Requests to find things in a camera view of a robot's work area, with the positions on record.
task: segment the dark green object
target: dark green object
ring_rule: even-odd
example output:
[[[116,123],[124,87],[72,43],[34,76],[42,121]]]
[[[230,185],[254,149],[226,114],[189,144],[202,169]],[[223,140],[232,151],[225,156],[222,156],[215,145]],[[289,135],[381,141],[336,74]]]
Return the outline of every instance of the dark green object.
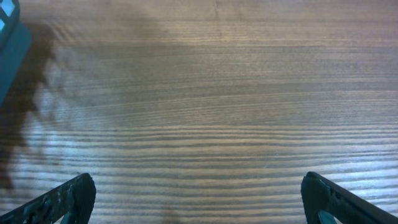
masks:
[[[0,217],[7,224],[87,224],[96,189],[89,174],[82,174]]]
[[[344,224],[398,223],[397,217],[315,172],[309,172],[304,177],[301,194],[309,224],[335,224],[334,217]]]
[[[18,0],[0,0],[0,104],[32,43],[19,13]]]

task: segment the wooden table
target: wooden table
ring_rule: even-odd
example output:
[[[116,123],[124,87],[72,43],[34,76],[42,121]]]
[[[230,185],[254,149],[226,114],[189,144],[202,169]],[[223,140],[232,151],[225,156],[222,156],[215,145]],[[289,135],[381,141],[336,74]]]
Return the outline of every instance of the wooden table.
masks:
[[[312,170],[398,215],[396,0],[21,0],[0,210],[89,172],[91,223],[305,223]]]

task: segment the teal object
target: teal object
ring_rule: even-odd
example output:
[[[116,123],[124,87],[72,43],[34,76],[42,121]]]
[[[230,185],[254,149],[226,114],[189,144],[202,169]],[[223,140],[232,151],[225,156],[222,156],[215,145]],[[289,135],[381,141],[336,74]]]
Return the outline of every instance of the teal object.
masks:
[[[32,43],[19,13],[18,0],[0,0],[0,104]]]

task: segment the wooden surface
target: wooden surface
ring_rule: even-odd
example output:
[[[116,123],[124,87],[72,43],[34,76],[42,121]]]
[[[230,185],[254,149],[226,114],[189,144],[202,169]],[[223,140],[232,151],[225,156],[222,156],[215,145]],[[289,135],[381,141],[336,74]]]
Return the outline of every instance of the wooden surface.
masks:
[[[21,0],[0,211],[79,173],[91,223],[305,223],[312,170],[398,215],[396,0]]]

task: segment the wood grain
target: wood grain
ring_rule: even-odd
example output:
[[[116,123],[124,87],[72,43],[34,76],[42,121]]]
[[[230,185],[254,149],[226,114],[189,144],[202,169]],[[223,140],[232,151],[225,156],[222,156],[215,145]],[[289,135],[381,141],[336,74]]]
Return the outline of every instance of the wood grain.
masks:
[[[393,0],[21,0],[0,211],[79,173],[91,223],[305,223],[312,170],[398,215]]]

